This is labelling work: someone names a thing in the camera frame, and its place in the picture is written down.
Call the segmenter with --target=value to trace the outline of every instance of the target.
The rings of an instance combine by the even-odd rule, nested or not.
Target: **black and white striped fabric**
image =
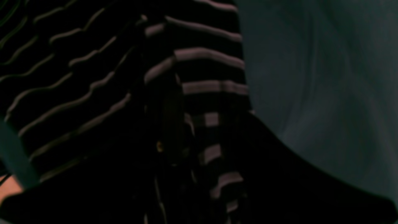
[[[177,83],[201,165],[193,175],[224,222],[241,222],[243,178],[224,159],[221,139],[224,115],[252,112],[236,5],[169,0],[140,11],[129,4],[3,0],[0,114],[45,181],[134,128],[145,116],[134,102]]]

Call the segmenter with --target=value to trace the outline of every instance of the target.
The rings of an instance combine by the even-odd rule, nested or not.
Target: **striped shirt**
[[[126,0],[3,0],[0,114],[45,181],[134,128],[145,116],[139,102],[177,83],[200,164],[193,172],[223,222],[237,223],[243,179],[224,159],[221,129],[224,115],[252,110],[237,7],[169,0],[136,9]]]

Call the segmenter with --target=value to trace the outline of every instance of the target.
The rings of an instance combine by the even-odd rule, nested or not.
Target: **black fabric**
[[[392,224],[398,219],[391,200],[320,171],[253,115],[241,115],[236,122],[231,153],[245,179],[257,223]]]

